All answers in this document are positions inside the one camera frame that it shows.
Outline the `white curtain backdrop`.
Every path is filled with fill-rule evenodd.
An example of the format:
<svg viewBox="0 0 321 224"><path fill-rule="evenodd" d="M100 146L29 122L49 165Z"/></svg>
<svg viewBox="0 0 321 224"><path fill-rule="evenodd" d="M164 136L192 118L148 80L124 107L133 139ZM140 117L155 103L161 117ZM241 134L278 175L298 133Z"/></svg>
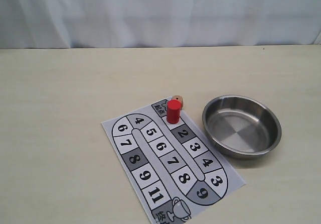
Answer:
<svg viewBox="0 0 321 224"><path fill-rule="evenodd" d="M1 0L1 48L320 43L320 0Z"/></svg>

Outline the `printed paper game board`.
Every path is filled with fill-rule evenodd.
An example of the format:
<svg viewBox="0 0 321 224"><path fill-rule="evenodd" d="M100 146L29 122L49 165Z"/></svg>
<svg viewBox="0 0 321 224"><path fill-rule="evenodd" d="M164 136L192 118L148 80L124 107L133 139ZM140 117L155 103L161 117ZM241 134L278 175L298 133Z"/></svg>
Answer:
<svg viewBox="0 0 321 224"><path fill-rule="evenodd" d="M102 122L151 223L185 223L244 186L244 179L167 99Z"/></svg>

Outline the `red cylinder game piece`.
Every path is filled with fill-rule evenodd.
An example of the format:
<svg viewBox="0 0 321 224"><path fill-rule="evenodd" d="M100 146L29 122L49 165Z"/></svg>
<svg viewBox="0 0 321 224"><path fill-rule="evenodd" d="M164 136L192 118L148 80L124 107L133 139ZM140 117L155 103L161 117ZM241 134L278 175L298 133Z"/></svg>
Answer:
<svg viewBox="0 0 321 224"><path fill-rule="evenodd" d="M167 102L167 122L170 124L176 124L180 119L181 102L177 99L171 99Z"/></svg>

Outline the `stainless steel bowl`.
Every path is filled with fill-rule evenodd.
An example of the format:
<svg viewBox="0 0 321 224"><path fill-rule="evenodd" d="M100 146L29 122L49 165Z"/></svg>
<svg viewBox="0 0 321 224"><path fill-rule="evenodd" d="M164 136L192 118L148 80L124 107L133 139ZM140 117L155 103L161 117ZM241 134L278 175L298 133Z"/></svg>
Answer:
<svg viewBox="0 0 321 224"><path fill-rule="evenodd" d="M222 95L204 107L202 123L211 145L228 157L253 160L274 150L282 128L264 104L241 95Z"/></svg>

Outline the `wooden die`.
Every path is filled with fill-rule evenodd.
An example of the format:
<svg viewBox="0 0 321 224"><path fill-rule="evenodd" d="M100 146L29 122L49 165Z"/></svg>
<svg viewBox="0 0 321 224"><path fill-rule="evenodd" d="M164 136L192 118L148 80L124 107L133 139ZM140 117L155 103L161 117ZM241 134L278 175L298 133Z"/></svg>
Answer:
<svg viewBox="0 0 321 224"><path fill-rule="evenodd" d="M172 100L177 100L177 101L179 101L180 104L181 104L181 109L183 109L184 101L183 101L183 97L182 97L182 96L180 96L180 95L174 95L174 96L172 97Z"/></svg>

